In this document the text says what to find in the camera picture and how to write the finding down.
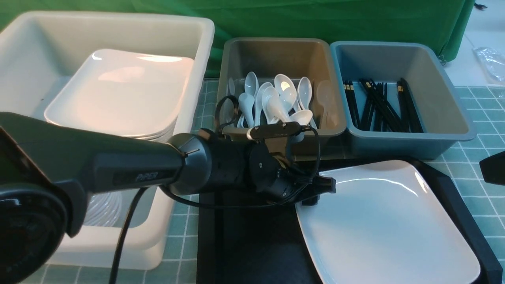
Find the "plate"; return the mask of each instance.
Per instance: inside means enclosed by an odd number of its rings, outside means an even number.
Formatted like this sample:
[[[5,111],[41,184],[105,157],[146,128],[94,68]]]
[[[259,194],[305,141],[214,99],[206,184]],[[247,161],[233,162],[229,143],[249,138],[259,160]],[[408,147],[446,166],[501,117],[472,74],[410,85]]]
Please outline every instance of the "plate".
[[[320,174],[336,179],[336,193],[296,212],[323,283],[462,284],[479,276],[475,254],[411,164]]]
[[[193,59],[94,52],[44,112],[48,122],[126,136],[159,136],[175,125]]]

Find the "table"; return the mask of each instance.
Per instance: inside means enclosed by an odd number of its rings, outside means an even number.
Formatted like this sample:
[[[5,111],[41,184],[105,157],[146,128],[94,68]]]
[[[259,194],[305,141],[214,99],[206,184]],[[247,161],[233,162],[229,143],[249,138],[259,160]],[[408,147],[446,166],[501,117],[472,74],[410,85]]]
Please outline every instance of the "table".
[[[193,131],[213,129],[218,80],[202,85]],[[505,151],[505,88],[457,87],[457,95],[478,130],[472,141],[456,143],[439,158],[427,163],[450,176],[502,266],[505,266],[505,186],[485,183],[478,162]],[[349,158],[341,143],[337,155]],[[190,197],[197,201],[197,196]],[[167,230],[161,264],[149,271],[120,270],[120,284],[191,284],[196,282],[198,209],[176,204]],[[46,265],[23,283],[101,284],[108,268]]]

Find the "black serving tray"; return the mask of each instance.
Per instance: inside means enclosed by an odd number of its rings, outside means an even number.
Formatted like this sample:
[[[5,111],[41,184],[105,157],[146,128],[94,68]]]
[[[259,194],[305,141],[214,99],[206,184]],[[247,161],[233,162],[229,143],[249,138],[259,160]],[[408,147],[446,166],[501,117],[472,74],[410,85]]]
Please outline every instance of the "black serving tray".
[[[388,159],[323,160],[320,171]],[[452,221],[477,256],[476,284],[501,284],[502,267],[447,175],[412,159]],[[311,168],[313,161],[297,162]],[[200,195],[200,202],[219,205],[257,204],[241,193]],[[309,256],[294,206],[267,209],[200,209],[198,217],[198,284],[322,283]]]

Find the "white plastic bin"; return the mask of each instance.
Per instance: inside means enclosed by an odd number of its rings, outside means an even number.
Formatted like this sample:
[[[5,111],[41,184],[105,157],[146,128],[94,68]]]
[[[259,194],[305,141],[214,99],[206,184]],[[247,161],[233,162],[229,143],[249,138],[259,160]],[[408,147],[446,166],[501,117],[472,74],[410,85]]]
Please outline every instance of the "white plastic bin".
[[[100,12],[28,12],[0,33],[0,111],[38,119],[86,58],[115,49],[194,59],[174,134],[191,131],[209,59],[214,24],[209,19]],[[125,191],[124,220],[135,191]],[[144,194],[126,237],[121,268],[152,269],[165,248],[173,200],[152,188]],[[84,226],[64,238],[49,263],[111,267],[120,228]]]

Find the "green backdrop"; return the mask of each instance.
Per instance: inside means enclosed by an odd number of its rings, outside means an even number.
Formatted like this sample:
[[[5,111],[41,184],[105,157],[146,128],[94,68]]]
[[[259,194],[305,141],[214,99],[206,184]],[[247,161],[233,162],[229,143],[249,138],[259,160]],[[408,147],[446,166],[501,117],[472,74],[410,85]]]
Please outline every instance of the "green backdrop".
[[[0,0],[0,29],[31,10],[137,12],[205,17],[216,35],[206,76],[219,76],[232,37],[314,37],[422,43],[446,61],[461,44],[475,0]]]

